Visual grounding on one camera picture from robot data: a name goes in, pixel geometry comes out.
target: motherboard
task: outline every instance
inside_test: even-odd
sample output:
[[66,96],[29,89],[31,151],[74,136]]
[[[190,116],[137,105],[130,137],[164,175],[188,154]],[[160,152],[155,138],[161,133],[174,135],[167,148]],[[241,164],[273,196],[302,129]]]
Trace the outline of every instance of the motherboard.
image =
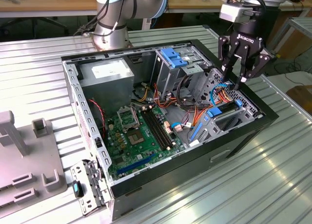
[[107,120],[107,149],[112,158],[109,171],[114,180],[185,149],[175,132],[166,132],[166,123],[158,106],[145,110],[124,108]]

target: blue drive bracket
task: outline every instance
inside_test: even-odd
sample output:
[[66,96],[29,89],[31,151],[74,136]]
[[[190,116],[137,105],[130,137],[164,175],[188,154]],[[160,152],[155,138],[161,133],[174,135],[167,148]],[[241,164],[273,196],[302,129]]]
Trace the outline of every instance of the blue drive bracket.
[[182,60],[180,55],[172,48],[164,48],[161,49],[160,52],[173,68],[179,68],[188,65],[188,63]]
[[213,118],[213,117],[215,117],[215,116],[217,116],[217,115],[219,115],[219,114],[221,114],[221,113],[222,113],[222,112],[221,112],[221,110],[220,110],[218,107],[209,109],[209,110],[207,111],[207,114],[208,114],[208,116],[209,116],[210,118]]

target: red wire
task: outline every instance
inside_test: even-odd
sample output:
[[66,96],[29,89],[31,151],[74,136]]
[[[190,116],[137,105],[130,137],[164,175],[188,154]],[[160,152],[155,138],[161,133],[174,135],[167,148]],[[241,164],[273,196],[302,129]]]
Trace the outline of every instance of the red wire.
[[102,108],[98,105],[98,103],[96,103],[95,101],[93,100],[88,100],[90,102],[92,102],[93,104],[96,105],[96,107],[99,109],[99,112],[101,113],[101,116],[102,116],[102,124],[103,124],[103,138],[105,137],[105,121],[104,121],[104,110],[102,110]]

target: ram slot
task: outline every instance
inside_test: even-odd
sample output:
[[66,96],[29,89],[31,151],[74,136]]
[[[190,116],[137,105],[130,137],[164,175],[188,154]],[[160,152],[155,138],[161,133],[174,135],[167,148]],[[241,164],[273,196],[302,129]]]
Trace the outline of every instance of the ram slot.
[[161,149],[167,150],[167,147],[172,147],[172,143],[166,134],[165,130],[159,124],[157,118],[153,114],[152,111],[145,111],[142,113],[142,117],[145,120],[146,124],[148,125],[149,129],[151,130],[152,134],[156,138],[159,146]]

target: side panel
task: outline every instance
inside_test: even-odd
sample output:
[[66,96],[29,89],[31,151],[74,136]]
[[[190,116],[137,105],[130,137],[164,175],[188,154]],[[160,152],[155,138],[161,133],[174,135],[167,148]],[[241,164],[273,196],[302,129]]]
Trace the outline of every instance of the side panel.
[[155,180],[138,187],[136,190],[115,198],[113,220],[136,209],[169,190],[181,185],[196,175],[205,172],[212,166],[224,161],[234,149],[244,141],[249,134],[243,135],[215,150],[209,152],[183,166],[172,170]]

